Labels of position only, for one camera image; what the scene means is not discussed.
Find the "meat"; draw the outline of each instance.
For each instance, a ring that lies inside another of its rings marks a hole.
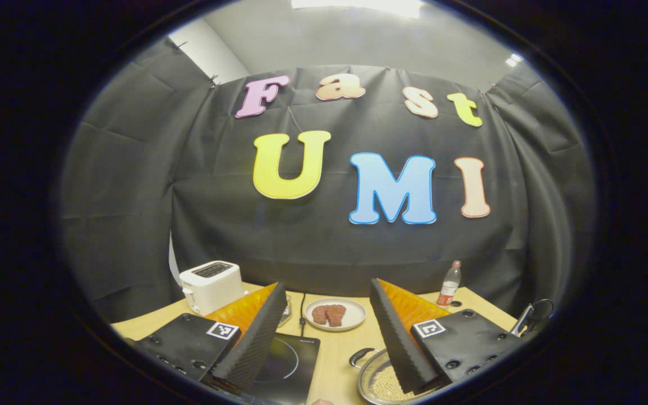
[[[345,312],[347,312],[347,308],[344,305],[329,305],[329,308],[326,309],[329,326],[341,326],[341,319],[344,318]]]
[[[314,323],[319,323],[319,325],[324,325],[326,323],[326,310],[329,308],[329,305],[319,305],[314,307],[312,310],[312,318],[314,318]]]

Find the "induction cooktop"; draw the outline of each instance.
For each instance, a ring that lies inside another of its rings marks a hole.
[[[319,343],[319,339],[311,337],[275,334],[262,371],[254,379],[254,385],[238,399],[252,405],[306,403]]]

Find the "white wall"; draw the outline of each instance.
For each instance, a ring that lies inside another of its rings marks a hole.
[[[180,49],[206,75],[219,75],[214,79],[217,84],[249,76],[247,68],[203,18],[170,33],[169,38],[177,45],[187,42]]]

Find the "plastic bottle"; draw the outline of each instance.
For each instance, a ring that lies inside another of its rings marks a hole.
[[[447,306],[452,303],[452,298],[457,292],[458,285],[461,282],[461,262],[454,260],[452,268],[449,269],[447,275],[444,276],[442,282],[442,292],[439,293],[439,299],[436,300],[437,305]]]

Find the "pan handle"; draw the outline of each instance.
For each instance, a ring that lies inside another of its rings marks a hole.
[[[358,369],[362,369],[361,367],[357,366],[357,362],[358,362],[362,357],[364,357],[367,353],[369,353],[369,352],[372,351],[372,350],[375,351],[375,352],[377,352],[377,353],[379,352],[379,351],[378,351],[377,349],[375,349],[375,348],[364,348],[364,349],[361,349],[360,351],[358,351],[358,352],[352,354],[352,356],[349,357],[349,364],[350,364],[352,367],[356,367],[356,368],[358,368]]]

